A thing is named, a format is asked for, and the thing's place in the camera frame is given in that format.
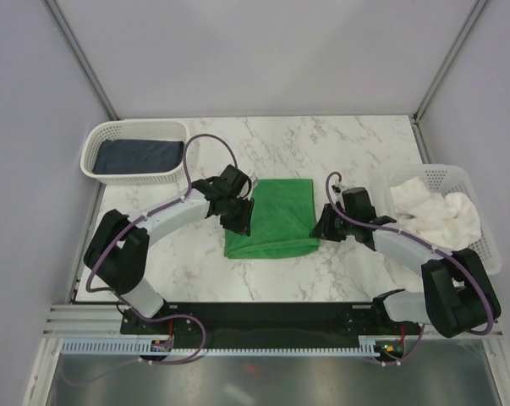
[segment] dark blue cloth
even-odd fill
[[[106,140],[99,147],[93,173],[124,175],[173,170],[184,154],[182,141]]]

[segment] white towel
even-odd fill
[[[451,250],[480,239],[480,216],[466,194],[432,194],[418,177],[390,189],[398,222],[411,233]]]

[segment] white marble surface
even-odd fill
[[[329,172],[343,174],[346,186],[366,186],[382,163],[420,163],[405,116],[190,118],[191,134],[221,136],[234,150],[239,168],[258,178],[312,178],[317,218],[326,203]],[[193,179],[219,174],[231,162],[217,141],[199,140],[189,152]],[[107,186],[100,216],[111,209],[129,213],[176,195],[177,184]],[[353,239],[321,242],[307,256],[283,260],[229,260],[224,232],[209,218],[181,228],[149,251],[146,277],[166,300],[336,301],[369,300],[399,287],[418,290],[420,278],[393,269],[381,255]],[[78,301],[113,300],[109,293],[88,294],[84,269]],[[103,286],[96,278],[95,286]]]

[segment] folded green cloth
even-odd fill
[[[318,250],[319,240],[309,236],[315,226],[312,179],[262,179],[253,199],[251,235],[226,231],[227,258],[291,258]]]

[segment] gray floor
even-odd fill
[[[125,360],[63,356],[84,380]],[[87,387],[56,379],[61,406],[131,405],[498,405],[481,342],[424,342],[406,365],[361,359],[206,357],[180,366],[129,365]]]

